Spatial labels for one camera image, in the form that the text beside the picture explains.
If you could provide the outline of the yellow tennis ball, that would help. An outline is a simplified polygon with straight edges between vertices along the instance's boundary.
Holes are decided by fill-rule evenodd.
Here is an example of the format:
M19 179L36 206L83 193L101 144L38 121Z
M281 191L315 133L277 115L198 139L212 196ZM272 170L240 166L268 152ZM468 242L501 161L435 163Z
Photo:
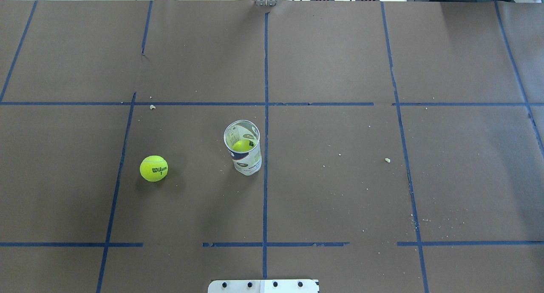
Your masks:
M139 172L143 179L150 182L161 181L169 171L167 161L157 155L145 157L139 166Z
M241 139L232 145L232 150L242 154L242 153L251 151L254 147L255 147L255 144L252 140Z

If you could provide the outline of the clear tennis ball can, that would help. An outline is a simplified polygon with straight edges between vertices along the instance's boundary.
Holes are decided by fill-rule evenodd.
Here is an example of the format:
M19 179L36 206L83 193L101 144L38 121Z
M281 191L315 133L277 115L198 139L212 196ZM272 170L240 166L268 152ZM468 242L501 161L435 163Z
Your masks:
M237 120L225 129L224 144L239 173L251 176L260 170L262 164L260 139L260 130L248 120Z

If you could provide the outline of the yellow tennis ball in can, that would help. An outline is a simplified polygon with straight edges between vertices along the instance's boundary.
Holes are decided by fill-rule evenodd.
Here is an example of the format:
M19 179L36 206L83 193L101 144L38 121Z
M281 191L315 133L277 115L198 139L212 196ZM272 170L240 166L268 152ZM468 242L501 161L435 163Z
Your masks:
M242 154L242 153L251 151L254 147L255 147L255 144L252 140L241 139L232 145L232 150Z

